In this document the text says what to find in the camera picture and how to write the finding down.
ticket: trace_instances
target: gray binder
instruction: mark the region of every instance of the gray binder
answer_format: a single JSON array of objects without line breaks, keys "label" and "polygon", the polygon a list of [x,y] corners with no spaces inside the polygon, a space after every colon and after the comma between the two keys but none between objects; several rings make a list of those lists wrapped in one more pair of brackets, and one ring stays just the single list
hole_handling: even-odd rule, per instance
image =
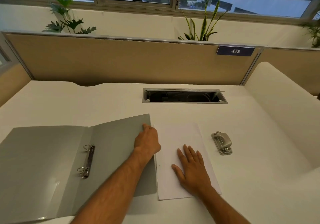
[{"label": "gray binder", "polygon": [[[129,157],[143,123],[150,125],[149,114],[93,127],[14,128],[0,144],[0,224],[75,215]],[[135,196],[154,194],[156,187],[152,158]]]}]

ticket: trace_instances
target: white paper stack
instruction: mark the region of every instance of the white paper stack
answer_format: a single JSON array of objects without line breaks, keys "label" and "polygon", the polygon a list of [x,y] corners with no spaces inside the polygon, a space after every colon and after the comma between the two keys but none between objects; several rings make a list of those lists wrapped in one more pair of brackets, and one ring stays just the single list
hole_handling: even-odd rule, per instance
[{"label": "white paper stack", "polygon": [[177,155],[177,149],[183,151],[183,145],[191,146],[195,151],[202,154],[205,168],[211,180],[211,185],[221,194],[221,190],[214,174],[208,153],[202,141],[200,129],[196,123],[189,124],[159,124],[155,125],[158,130],[161,151],[156,154],[157,182],[159,200],[179,199],[192,197],[180,185],[175,175],[172,164],[183,167]]}]

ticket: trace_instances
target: white desk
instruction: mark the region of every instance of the white desk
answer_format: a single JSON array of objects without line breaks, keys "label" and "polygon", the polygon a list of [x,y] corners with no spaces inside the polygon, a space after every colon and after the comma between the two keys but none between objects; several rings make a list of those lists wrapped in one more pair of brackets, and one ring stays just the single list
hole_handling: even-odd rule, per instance
[{"label": "white desk", "polygon": [[[228,104],[142,103],[144,87],[221,89]],[[0,108],[0,142],[14,127],[97,125],[150,113],[151,123],[197,122],[223,198],[252,223],[318,223],[319,169],[242,86],[118,84],[81,87],[31,81]],[[211,138],[227,133],[233,154],[221,156]],[[68,223],[71,217],[50,220]],[[195,198],[134,198],[124,223],[212,223]]]}]

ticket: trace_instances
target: number sign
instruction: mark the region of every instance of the number sign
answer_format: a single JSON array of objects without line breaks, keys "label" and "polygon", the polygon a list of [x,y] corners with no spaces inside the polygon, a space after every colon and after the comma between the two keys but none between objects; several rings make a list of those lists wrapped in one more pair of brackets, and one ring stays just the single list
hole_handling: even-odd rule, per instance
[{"label": "number sign", "polygon": [[217,55],[251,56],[255,47],[219,46]]}]

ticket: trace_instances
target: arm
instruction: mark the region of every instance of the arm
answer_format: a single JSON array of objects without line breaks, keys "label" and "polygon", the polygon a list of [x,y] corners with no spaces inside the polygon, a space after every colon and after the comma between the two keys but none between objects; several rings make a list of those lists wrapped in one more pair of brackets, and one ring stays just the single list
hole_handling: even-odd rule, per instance
[{"label": "arm", "polygon": [[161,146],[157,130],[143,125],[130,157],[99,187],[71,224],[120,224],[134,196],[142,170]]},{"label": "arm", "polygon": [[178,149],[184,174],[177,165],[172,165],[181,185],[198,197],[206,206],[217,224],[250,224],[241,214],[233,209],[211,186],[202,155],[191,146],[183,146],[186,157]]}]

